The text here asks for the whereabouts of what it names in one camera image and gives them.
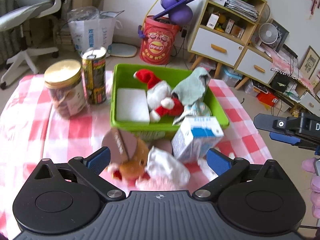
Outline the pink gloved hand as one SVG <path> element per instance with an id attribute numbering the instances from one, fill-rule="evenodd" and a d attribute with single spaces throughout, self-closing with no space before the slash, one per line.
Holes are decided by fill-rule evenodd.
<path id="1" fill-rule="evenodd" d="M 312 174 L 310 200 L 312 202 L 312 215 L 317 219 L 316 225 L 319 228 L 319 159 L 311 158 L 303 161 L 302 168 Z"/>

